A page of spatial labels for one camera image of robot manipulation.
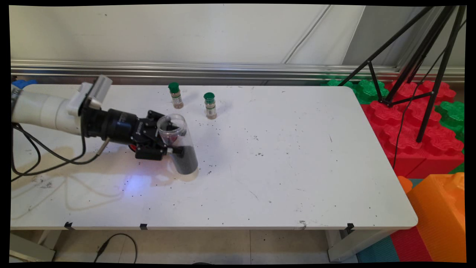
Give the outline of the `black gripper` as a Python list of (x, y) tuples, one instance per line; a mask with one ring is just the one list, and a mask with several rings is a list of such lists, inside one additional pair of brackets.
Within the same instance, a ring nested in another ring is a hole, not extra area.
[(185, 147), (161, 146), (157, 129), (172, 129), (171, 117), (149, 110), (146, 117), (109, 109), (107, 111), (107, 138), (135, 150), (135, 158), (161, 161), (164, 156), (184, 155)]

